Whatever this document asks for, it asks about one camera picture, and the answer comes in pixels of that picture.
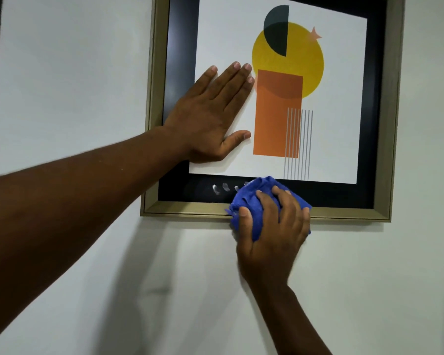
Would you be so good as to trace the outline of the gold framed abstract art picture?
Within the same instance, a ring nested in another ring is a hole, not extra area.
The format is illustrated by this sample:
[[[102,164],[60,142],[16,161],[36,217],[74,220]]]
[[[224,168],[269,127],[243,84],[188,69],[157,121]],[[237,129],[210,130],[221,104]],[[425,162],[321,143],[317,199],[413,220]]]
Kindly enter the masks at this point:
[[[272,176],[312,218],[390,222],[405,0],[153,0],[147,129],[205,69],[239,60],[252,91],[220,162],[176,166],[142,216],[228,218],[238,190]]]

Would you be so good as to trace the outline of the person's right hand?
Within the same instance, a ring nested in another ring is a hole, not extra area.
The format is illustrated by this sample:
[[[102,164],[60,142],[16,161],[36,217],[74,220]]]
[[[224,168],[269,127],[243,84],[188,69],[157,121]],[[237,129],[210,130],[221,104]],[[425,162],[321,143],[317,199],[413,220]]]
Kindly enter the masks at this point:
[[[291,231],[282,231],[280,211],[271,197],[256,192],[263,206],[263,227],[260,238],[252,245],[237,245],[241,275],[249,284],[275,286],[287,284],[302,240],[302,209],[298,204],[298,223]]]

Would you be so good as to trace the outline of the person's left forearm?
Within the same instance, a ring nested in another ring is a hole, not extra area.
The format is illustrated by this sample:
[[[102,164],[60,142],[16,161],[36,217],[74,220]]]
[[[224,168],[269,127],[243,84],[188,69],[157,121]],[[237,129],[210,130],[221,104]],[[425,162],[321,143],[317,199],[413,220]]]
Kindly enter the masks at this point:
[[[190,149],[161,126],[0,176],[0,334]]]

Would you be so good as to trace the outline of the blue microfiber cloth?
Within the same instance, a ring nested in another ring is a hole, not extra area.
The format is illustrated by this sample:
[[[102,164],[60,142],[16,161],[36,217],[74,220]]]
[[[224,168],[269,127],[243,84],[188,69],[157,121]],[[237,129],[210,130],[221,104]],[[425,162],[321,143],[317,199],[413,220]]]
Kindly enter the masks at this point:
[[[269,195],[280,211],[280,202],[272,193],[272,188],[274,186],[277,186],[284,191],[289,191],[297,200],[301,209],[312,209],[312,206],[302,199],[302,197],[298,196],[294,191],[291,191],[287,186],[281,184],[273,177],[259,177],[244,185],[237,192],[229,208],[226,209],[227,214],[231,216],[231,228],[236,234],[239,233],[239,210],[241,207],[246,207],[253,218],[252,241],[255,242],[260,238],[263,227],[263,206],[260,203],[259,198],[256,196],[256,191],[260,190]]]

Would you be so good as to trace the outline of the person's left hand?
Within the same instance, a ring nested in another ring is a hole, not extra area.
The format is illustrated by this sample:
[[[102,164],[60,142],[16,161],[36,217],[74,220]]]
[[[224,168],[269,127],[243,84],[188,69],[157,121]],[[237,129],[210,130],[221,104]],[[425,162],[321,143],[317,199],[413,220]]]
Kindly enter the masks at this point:
[[[223,153],[223,140],[230,135],[227,131],[246,103],[255,81],[251,74],[228,104],[219,104],[214,101],[214,81],[220,75],[216,74],[204,93],[190,93],[189,89],[166,119],[163,129],[169,138],[168,153],[176,163],[186,160],[208,163],[224,160],[229,155]]]

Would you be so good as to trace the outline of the person's right forearm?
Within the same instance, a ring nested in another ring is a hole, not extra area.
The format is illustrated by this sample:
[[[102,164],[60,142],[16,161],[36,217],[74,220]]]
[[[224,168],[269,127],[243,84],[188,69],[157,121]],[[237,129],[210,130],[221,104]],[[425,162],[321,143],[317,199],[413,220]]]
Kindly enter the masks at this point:
[[[278,355],[332,355],[287,284],[249,284]]]

